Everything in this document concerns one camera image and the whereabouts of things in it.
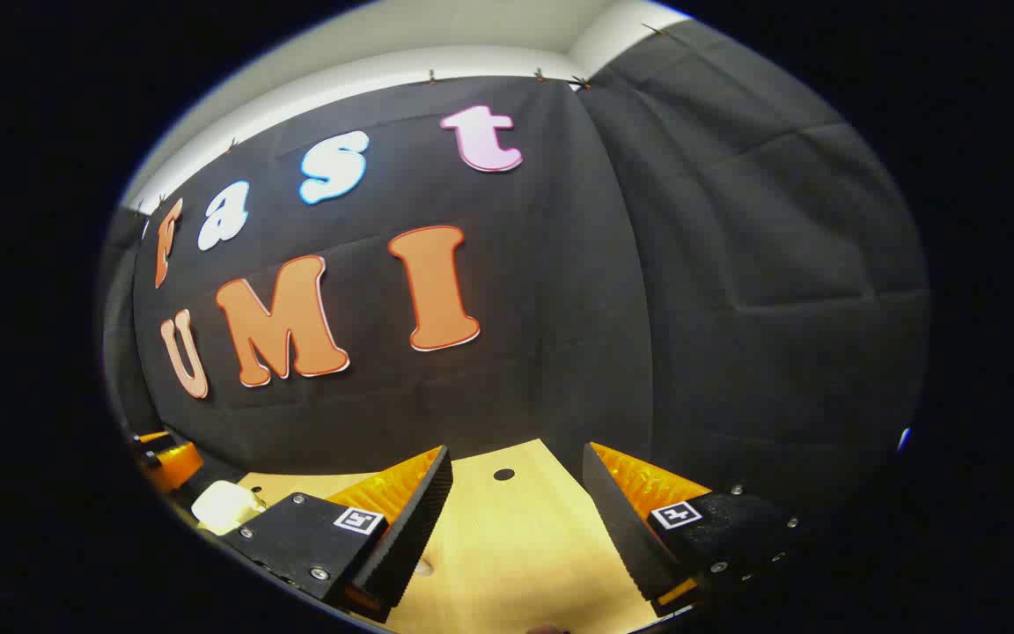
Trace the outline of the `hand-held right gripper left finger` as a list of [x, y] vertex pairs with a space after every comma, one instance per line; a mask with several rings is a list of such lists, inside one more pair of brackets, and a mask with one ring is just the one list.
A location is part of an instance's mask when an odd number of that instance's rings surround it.
[[293, 492], [223, 542], [311, 598], [385, 622], [405, 594], [453, 485], [447, 446], [342, 492]]

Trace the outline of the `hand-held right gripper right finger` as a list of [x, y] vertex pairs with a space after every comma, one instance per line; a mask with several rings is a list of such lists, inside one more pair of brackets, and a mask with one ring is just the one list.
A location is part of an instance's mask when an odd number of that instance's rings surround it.
[[743, 598], [804, 541], [799, 518], [764, 498], [712, 490], [596, 442], [584, 445], [581, 481], [657, 616]]

